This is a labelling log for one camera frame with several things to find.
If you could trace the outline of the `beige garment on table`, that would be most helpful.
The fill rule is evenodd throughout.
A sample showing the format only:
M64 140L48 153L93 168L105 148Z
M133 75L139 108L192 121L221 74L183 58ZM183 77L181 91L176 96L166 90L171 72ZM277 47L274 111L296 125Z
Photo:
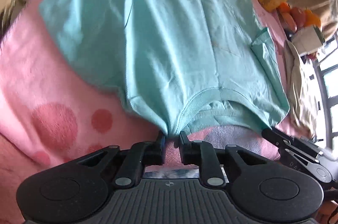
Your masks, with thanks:
M294 44L283 45L286 70L286 94L290 105L289 116L294 127L307 138L316 136L317 103L306 73L305 64Z

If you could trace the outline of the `pink patterned blanket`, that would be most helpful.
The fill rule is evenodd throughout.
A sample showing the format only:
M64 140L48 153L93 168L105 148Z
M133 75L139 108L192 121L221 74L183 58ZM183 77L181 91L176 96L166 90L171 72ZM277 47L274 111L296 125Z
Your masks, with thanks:
M23 223L16 191L27 177L108 145L153 141L158 128L66 64L29 0L1 41L1 222Z

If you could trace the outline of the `white plant pot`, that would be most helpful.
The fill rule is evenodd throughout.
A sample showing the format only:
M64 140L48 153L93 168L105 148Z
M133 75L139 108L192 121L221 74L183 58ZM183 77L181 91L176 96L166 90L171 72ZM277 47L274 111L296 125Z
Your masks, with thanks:
M299 56L312 54L326 44L326 41L317 26L308 26L297 31L291 38Z

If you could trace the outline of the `mint green t-shirt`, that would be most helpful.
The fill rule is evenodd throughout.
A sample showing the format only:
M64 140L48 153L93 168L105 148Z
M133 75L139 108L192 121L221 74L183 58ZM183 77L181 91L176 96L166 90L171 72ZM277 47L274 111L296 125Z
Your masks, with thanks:
M168 137L289 112L275 46L252 0L43 0L59 51L86 82Z

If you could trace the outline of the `tan plush cushion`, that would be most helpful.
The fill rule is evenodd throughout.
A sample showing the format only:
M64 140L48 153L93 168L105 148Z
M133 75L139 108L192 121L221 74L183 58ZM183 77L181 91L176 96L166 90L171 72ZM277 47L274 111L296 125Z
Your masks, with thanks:
M337 0L288 0L288 4L316 14L321 20L321 32L326 41L337 32Z

